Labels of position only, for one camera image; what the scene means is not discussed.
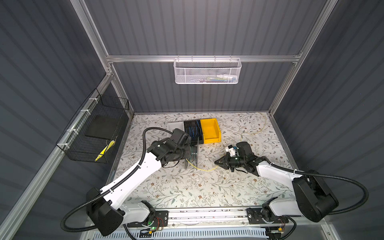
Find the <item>cable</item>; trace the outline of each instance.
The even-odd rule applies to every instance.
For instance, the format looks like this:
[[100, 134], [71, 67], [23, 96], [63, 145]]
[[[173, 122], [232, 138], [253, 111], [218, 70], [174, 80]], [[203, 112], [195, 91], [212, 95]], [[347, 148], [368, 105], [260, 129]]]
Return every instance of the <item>cable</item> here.
[[180, 160], [179, 161], [177, 161], [177, 163], [175, 164], [175, 165], [173, 165], [172, 167], [163, 167], [163, 168], [173, 168], [173, 167], [176, 167], [176, 165], [178, 165], [179, 164], [179, 162], [180, 162]]
[[143, 152], [142, 152], [142, 155], [141, 155], [141, 159], [138, 163], [138, 165], [132, 170], [132, 172], [130, 172], [127, 176], [125, 176], [123, 179], [121, 179], [118, 183], [116, 183], [115, 185], [113, 185], [110, 189], [108, 189], [107, 191], [101, 193], [100, 195], [97, 195], [96, 197], [94, 197], [93, 199], [85, 202], [85, 203], [82, 203], [80, 205], [78, 205], [77, 207], [75, 207], [74, 209], [72, 209], [71, 211], [69, 211], [64, 217], [63, 219], [61, 220], [60, 222], [60, 227], [61, 229], [63, 229], [64, 231], [66, 232], [85, 232], [85, 231], [89, 231], [89, 230], [93, 230], [93, 229], [96, 229], [97, 227], [96, 226], [90, 226], [90, 227], [81, 227], [81, 228], [73, 228], [73, 227], [68, 227], [65, 222], [68, 220], [68, 218], [70, 216], [72, 216], [75, 212], [77, 212], [78, 210], [82, 209], [83, 207], [87, 206], [88, 204], [91, 204], [97, 200], [99, 200], [100, 198], [104, 197], [105, 195], [109, 194], [111, 192], [111, 190], [113, 191], [114, 189], [116, 189], [117, 187], [119, 187], [121, 184], [123, 184], [128, 178], [130, 178], [139, 168], [140, 168], [140, 165], [143, 163], [144, 161], [144, 157], [145, 157], [145, 153], [146, 153], [146, 150], [147, 150], [147, 147], [146, 147], [146, 139], [145, 139], [145, 133], [148, 131], [148, 130], [152, 130], [152, 129], [156, 129], [156, 130], [162, 130], [162, 131], [165, 131], [167, 133], [170, 133], [172, 134], [172, 132], [166, 130], [166, 129], [163, 129], [163, 128], [160, 128], [160, 127], [149, 127], [149, 128], [146, 128], [144, 131], [143, 131]]
[[204, 169], [200, 169], [200, 168], [198, 168], [198, 167], [195, 167], [195, 165], [193, 165], [190, 161], [188, 161], [188, 159], [186, 159], [186, 160], [187, 160], [187, 162], [189, 162], [190, 165], [192, 165], [192, 167], [194, 167], [194, 168], [196, 168], [196, 169], [198, 169], [198, 170], [201, 170], [201, 171], [210, 172], [210, 171], [215, 170], [215, 169], [218, 167], [218, 165], [217, 165], [215, 168], [212, 168], [211, 170], [204, 170]]
[[285, 220], [284, 220], [284, 223], [283, 223], [283, 221], [281, 220], [281, 218], [280, 217], [277, 217], [279, 220], [280, 220], [280, 222], [281, 222], [281, 225], [282, 225], [282, 230], [284, 231], [285, 230]]
[[161, 222], [162, 222], [162, 227], [164, 228], [164, 221], [163, 221], [162, 218], [160, 218], [160, 219], [161, 219]]
[[237, 170], [237, 171], [239, 171], [239, 172], [245, 172], [245, 171], [243, 171], [243, 170], [241, 170], [241, 169], [236, 169], [236, 168], [234, 168], [235, 170]]
[[159, 229], [159, 226], [160, 226], [160, 219], [161, 218], [158, 218], [158, 217], [156, 217], [157, 218], [157, 222], [158, 222], [158, 224], [157, 224], [157, 229], [156, 229], [156, 231]]
[[189, 146], [189, 150], [191, 152], [191, 157], [189, 158], [190, 162], [194, 162], [197, 160], [197, 151], [199, 150], [196, 146]]
[[258, 134], [259, 132], [261, 132], [261, 131], [263, 131], [264, 129], [265, 129], [265, 127], [266, 127], [266, 116], [265, 116], [265, 123], [264, 123], [264, 127], [260, 130], [260, 131], [258, 131], [258, 132], [255, 132], [255, 133], [251, 133], [251, 134], [253, 134], [253, 135], [255, 135], [255, 134]]
[[293, 231], [295, 230], [295, 228], [296, 228], [296, 226], [297, 226], [295, 220], [293, 220], [290, 216], [285, 215], [284, 217], [287, 217], [289, 220], [291, 220], [291, 221], [293, 222], [293, 227], [292, 227], [292, 229], [287, 233], [287, 235], [283, 236], [283, 237], [280, 238], [279, 240], [284, 240], [284, 239], [286, 239], [287, 237], [289, 237], [289, 236], [293, 233]]
[[128, 234], [128, 236], [129, 236], [132, 240], [136, 240], [136, 238], [134, 238], [134, 237], [132, 236], [132, 234], [128, 231], [127, 224], [123, 224], [123, 227], [124, 227], [125, 232]]
[[350, 207], [347, 207], [347, 208], [344, 208], [344, 209], [340, 209], [340, 210], [335, 210], [335, 211], [332, 211], [330, 213], [328, 213], [328, 215], [334, 215], [334, 214], [342, 214], [342, 213], [345, 213], [345, 212], [349, 212], [349, 211], [352, 211], [358, 207], [361, 207], [365, 202], [367, 202], [368, 200], [368, 197], [369, 197], [369, 192], [368, 192], [368, 189], [362, 185], [361, 183], [359, 183], [358, 181], [355, 181], [353, 179], [349, 179], [349, 178], [346, 178], [346, 177], [340, 177], [340, 176], [334, 176], [334, 175], [328, 175], [328, 174], [319, 174], [319, 173], [311, 173], [311, 172], [304, 172], [304, 171], [297, 171], [297, 170], [292, 170], [292, 169], [288, 169], [288, 168], [285, 168], [285, 167], [280, 167], [274, 163], [271, 163], [271, 166], [274, 166], [275, 168], [278, 168], [280, 170], [283, 170], [283, 171], [287, 171], [287, 172], [291, 172], [291, 173], [294, 173], [296, 172], [297, 174], [301, 174], [301, 175], [305, 175], [305, 176], [313, 176], [313, 177], [325, 177], [325, 178], [331, 178], [331, 179], [337, 179], [337, 180], [342, 180], [342, 181], [346, 181], [346, 182], [350, 182], [358, 187], [360, 187], [363, 191], [363, 196], [362, 198], [360, 199], [360, 201], [358, 201], [357, 203], [355, 203], [354, 205], [350, 206]]

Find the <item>aluminum frame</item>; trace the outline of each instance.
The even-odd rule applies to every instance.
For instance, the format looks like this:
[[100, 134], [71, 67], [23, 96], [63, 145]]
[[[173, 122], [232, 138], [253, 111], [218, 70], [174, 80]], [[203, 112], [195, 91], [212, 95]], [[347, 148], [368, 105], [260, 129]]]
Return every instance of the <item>aluminum frame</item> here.
[[340, 240], [340, 236], [337, 233], [335, 226], [333, 224], [329, 224], [326, 221], [321, 225], [321, 228], [324, 231], [325, 237], [327, 240]]
[[[253, 208], [262, 208], [262, 206], [251, 206]], [[277, 227], [279, 223], [260, 223], [249, 224], [247, 218], [247, 208], [249, 207], [199, 207], [199, 208], [177, 208], [177, 209], [156, 209], [169, 211], [168, 226], [164, 229], [186, 229], [186, 228], [218, 228], [218, 227]], [[311, 222], [305, 217], [293, 217], [297, 225], [326, 225], [327, 222], [322, 219], [319, 222]], [[87, 222], [86, 226], [92, 225], [92, 222]], [[130, 230], [144, 229], [142, 228], [129, 228]], [[124, 230], [122, 226], [117, 228], [117, 231]], [[98, 230], [91, 230], [84, 232], [80, 240], [90, 240], [94, 232]]]
[[300, 60], [297, 63], [295, 63], [290, 69], [290, 71], [288, 72], [280, 90], [278, 91], [277, 95], [275, 96], [275, 99], [271, 104], [271, 107], [269, 108], [271, 115], [274, 115], [276, 113], [277, 108], [279, 107], [281, 101], [283, 100], [285, 94], [288, 91], [288, 88], [291, 86], [294, 78], [296, 77], [301, 66], [303, 65], [303, 62], [307, 58], [314, 42], [319, 36], [322, 28], [325, 25], [325, 22], [327, 22], [337, 2], [338, 0], [327, 0], [327, 2], [324, 4], [324, 7], [320, 12], [319, 17], [317, 18], [315, 24], [313, 25], [313, 28], [310, 34], [308, 35], [308, 38], [305, 40], [303, 48], [300, 51], [301, 52]]
[[269, 114], [269, 121], [271, 121], [272, 127], [276, 132], [276, 136], [279, 139], [285, 154], [287, 155], [287, 159], [288, 159], [288, 162], [291, 164], [291, 167], [293, 169], [299, 169], [299, 167], [297, 166], [297, 164], [295, 162], [295, 159], [293, 158], [291, 151], [289, 150], [288, 144], [285, 141], [285, 138], [284, 138], [283, 134], [281, 133], [279, 126], [277, 125], [275, 118], [271, 114]]
[[120, 158], [122, 156], [122, 153], [123, 153], [123, 150], [125, 147], [125, 143], [127, 142], [129, 130], [131, 129], [131, 126], [132, 126], [132, 122], [133, 122], [133, 118], [128, 121], [127, 127], [125, 128], [125, 132], [124, 132], [124, 135], [122, 136], [121, 144], [119, 146], [118, 153], [116, 154], [116, 158], [113, 161], [113, 164], [112, 164], [111, 170], [109, 171], [109, 175], [108, 175], [107, 182], [105, 183], [105, 185], [110, 184], [113, 181], [113, 178], [115, 177], [117, 168], [119, 166]]
[[197, 114], [197, 113], [268, 113], [268, 110], [262, 111], [198, 111], [198, 112], [141, 112], [135, 113], [135, 115], [147, 115], [147, 114]]
[[[94, 98], [96, 98], [99, 93], [105, 92], [112, 79], [112, 74], [108, 73], [105, 75], [99, 86], [97, 86], [97, 91], [93, 91], [82, 110], [88, 109], [94, 101]], [[86, 114], [85, 111], [80, 111], [70, 124], [69, 129], [73, 129], [84, 114]], [[70, 134], [71, 133], [69, 131], [66, 131], [60, 139], [60, 142], [65, 142]], [[56, 168], [59, 166], [64, 155], [65, 153], [58, 146], [55, 146], [47, 160], [41, 166], [40, 170], [36, 173], [28, 187], [25, 189], [21, 197], [17, 200], [16, 204], [4, 219], [3, 223], [0, 225], [1, 240], [10, 240], [16, 234], [25, 217], [28, 215], [46, 184], [51, 179], [51, 176], [55, 172]]]
[[231, 61], [233, 59], [241, 59], [243, 63], [297, 63], [300, 55], [260, 55], [260, 56], [156, 56], [156, 55], [108, 55], [109, 63], [173, 63], [177, 61]]
[[[96, 28], [96, 25], [92, 19], [91, 13], [88, 10], [88, 7], [85, 3], [85, 0], [71, 0], [71, 4], [75, 9], [77, 16], [80, 19], [81, 24], [83, 25], [85, 32], [88, 35], [89, 40], [92, 43], [93, 48], [95, 49], [101, 64], [104, 67], [106, 73], [112, 73], [115, 78], [112, 81], [112, 86], [115, 89], [119, 98], [126, 98], [129, 100], [128, 95], [126, 94], [124, 87], [120, 81], [119, 75], [116, 72], [114, 66], [108, 62], [107, 56], [108, 51], [105, 47], [103, 40], [99, 34], [99, 31]], [[129, 102], [129, 117], [132, 119], [134, 110], [131, 103]]]

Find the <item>black plastic bin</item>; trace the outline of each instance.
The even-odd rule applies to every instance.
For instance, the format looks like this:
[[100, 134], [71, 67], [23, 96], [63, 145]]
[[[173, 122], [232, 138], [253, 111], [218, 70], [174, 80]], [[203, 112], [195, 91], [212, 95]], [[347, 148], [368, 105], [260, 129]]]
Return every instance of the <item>black plastic bin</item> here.
[[200, 120], [184, 121], [184, 131], [192, 137], [191, 145], [204, 143]]

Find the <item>wire mesh basket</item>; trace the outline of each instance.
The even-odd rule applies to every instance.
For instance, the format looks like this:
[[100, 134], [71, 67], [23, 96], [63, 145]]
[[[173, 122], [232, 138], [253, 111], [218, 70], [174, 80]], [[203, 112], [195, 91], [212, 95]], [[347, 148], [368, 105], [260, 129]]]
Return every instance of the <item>wire mesh basket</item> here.
[[[65, 131], [70, 131], [67, 140], [57, 142], [56, 145], [74, 161], [99, 163], [114, 161], [129, 121], [128, 110], [128, 99], [99, 95], [87, 110], [82, 110], [83, 114], [76, 126]], [[117, 122], [112, 137], [108, 139], [87, 135], [94, 119], [100, 116], [115, 119]]]
[[239, 58], [228, 61], [175, 58], [173, 66], [177, 84], [236, 84], [242, 65]]

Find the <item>yellow striped object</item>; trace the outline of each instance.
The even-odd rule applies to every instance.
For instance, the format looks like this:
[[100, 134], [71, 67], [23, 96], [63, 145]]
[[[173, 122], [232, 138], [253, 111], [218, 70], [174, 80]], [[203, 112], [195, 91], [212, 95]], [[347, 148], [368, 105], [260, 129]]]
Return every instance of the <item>yellow striped object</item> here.
[[108, 149], [110, 149], [113, 145], [115, 145], [115, 141], [114, 140], [112, 140], [109, 144], [108, 144], [108, 146], [106, 146], [102, 151], [101, 151], [101, 153], [97, 156], [97, 158], [95, 159], [95, 162], [97, 161], [97, 160], [99, 160], [99, 158], [101, 158], [102, 156], [104, 156], [104, 154], [108, 151]]

